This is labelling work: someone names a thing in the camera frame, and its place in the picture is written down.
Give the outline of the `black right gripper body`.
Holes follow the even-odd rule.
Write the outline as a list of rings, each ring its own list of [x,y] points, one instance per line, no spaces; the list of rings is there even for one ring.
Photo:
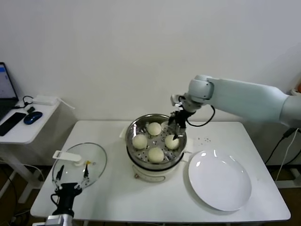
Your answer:
[[[187,112],[185,110],[175,111],[175,113],[174,113],[175,123],[181,129],[186,128],[186,120],[187,120],[188,117],[189,117],[189,112]]]

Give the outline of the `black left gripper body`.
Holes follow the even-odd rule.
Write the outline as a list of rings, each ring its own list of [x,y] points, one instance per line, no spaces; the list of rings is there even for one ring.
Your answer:
[[[76,196],[82,193],[82,188],[77,183],[63,183],[57,190],[58,196],[58,213],[74,213],[73,203]]]

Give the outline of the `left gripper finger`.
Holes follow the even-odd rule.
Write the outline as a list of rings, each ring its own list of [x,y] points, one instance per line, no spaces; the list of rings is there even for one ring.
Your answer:
[[[88,187],[89,184],[90,184],[90,177],[89,177],[88,163],[86,163],[85,169],[84,169],[84,174],[79,179],[79,185],[80,185],[81,189],[84,189],[84,188]]]
[[[63,165],[56,164],[53,168],[53,185],[55,190],[62,188],[62,184],[64,183],[63,173],[64,173],[64,164]]]

